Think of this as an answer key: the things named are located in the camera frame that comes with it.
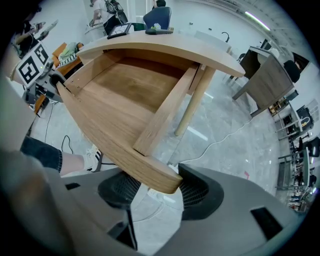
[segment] fluorescent light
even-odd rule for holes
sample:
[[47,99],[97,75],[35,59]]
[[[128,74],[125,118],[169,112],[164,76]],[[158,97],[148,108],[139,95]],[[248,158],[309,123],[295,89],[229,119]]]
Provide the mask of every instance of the fluorescent light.
[[262,27],[264,27],[266,30],[270,31],[271,29],[268,28],[260,19],[258,19],[256,16],[253,16],[250,12],[246,11],[246,15],[248,15],[250,18],[254,19],[256,22],[258,22]]

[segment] blue chair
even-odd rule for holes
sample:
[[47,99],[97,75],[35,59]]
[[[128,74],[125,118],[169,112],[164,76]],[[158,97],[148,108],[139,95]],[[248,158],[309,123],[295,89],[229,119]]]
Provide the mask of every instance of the blue chair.
[[155,24],[159,24],[162,30],[167,30],[170,25],[171,18],[170,7],[157,7],[143,16],[143,21],[148,29],[151,29]]

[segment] open drawer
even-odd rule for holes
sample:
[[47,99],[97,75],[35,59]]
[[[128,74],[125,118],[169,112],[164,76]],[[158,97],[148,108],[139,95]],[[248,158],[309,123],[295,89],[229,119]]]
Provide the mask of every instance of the open drawer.
[[165,53],[115,49],[57,88],[80,129],[106,156],[138,181],[171,194],[182,178],[151,154],[198,67]]

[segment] marble floor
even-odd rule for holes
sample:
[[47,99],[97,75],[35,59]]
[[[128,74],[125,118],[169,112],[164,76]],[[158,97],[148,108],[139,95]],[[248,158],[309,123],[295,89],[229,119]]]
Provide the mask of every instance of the marble floor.
[[[176,137],[174,130],[188,105],[189,95],[183,100],[153,156],[176,166],[200,157],[213,144],[200,159],[188,164],[249,179],[275,195],[278,157],[284,155],[275,133],[275,122],[268,111],[252,119],[250,112],[256,106],[246,94],[232,100],[237,90],[239,85],[217,71],[185,133]],[[75,154],[85,154],[91,148],[92,143],[83,135],[63,103],[56,103],[53,109],[51,104],[48,105],[40,116],[32,127],[33,138],[61,149],[64,136],[69,135]],[[69,152],[68,142],[64,143],[63,149]],[[149,196],[147,191],[146,186],[141,186],[132,203],[132,218],[139,252],[153,255],[179,228],[182,197],[179,191],[172,196],[179,205],[176,207],[169,205],[163,197]]]

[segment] white sneaker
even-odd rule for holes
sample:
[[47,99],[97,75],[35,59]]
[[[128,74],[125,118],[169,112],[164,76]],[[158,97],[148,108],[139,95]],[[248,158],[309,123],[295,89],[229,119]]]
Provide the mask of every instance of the white sneaker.
[[92,173],[99,172],[101,169],[102,158],[102,152],[93,145],[91,149],[86,151],[86,155],[83,156],[84,170]]

